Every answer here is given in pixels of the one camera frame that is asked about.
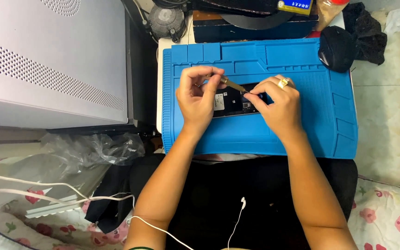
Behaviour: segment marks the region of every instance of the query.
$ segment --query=black mouse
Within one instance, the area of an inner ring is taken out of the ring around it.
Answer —
[[[356,42],[338,26],[326,27],[320,34],[319,59],[330,70],[345,73],[356,57]]]

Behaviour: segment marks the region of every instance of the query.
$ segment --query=person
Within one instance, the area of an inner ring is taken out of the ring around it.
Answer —
[[[203,84],[211,73],[208,83]],[[231,247],[357,249],[347,227],[356,191],[356,165],[353,160],[314,157],[301,124],[300,95],[291,79],[270,77],[244,95],[283,143],[287,156],[211,166],[191,162],[197,142],[213,117],[216,90],[225,87],[220,83],[224,73],[208,66],[182,71],[175,94],[183,128],[152,171],[138,197],[134,216],[168,230],[195,250],[227,249],[239,213]],[[267,93],[274,103],[265,104],[258,97],[260,93]],[[247,202],[244,210],[240,210],[242,196]],[[137,249],[186,247],[132,218],[125,250]]]

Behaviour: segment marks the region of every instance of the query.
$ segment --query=blue silicone repair mat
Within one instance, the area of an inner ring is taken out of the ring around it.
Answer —
[[[210,65],[224,69],[237,84],[260,82],[277,74],[290,77],[301,95],[302,123],[316,157],[353,159],[358,137],[350,74],[325,68],[317,56],[318,49],[318,38],[174,45],[165,49],[162,137],[166,153],[183,126],[175,97],[181,71]],[[195,154],[210,153],[286,155],[259,113],[214,118],[195,150]]]

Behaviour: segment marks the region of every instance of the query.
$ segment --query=white plastic bag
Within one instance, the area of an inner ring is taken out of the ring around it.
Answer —
[[[384,33],[390,36],[395,32],[400,32],[400,9],[390,11],[387,16]]]

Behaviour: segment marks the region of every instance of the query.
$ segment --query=black pants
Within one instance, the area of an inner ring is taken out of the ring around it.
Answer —
[[[162,157],[150,157],[134,167],[131,180],[139,172],[152,174]],[[318,158],[318,162],[348,220],[357,185],[354,161]],[[285,156],[210,166],[193,162],[169,232],[195,250],[226,248],[242,208],[242,197],[247,204],[230,247],[309,249],[294,211]],[[186,248],[168,236],[166,249]]]

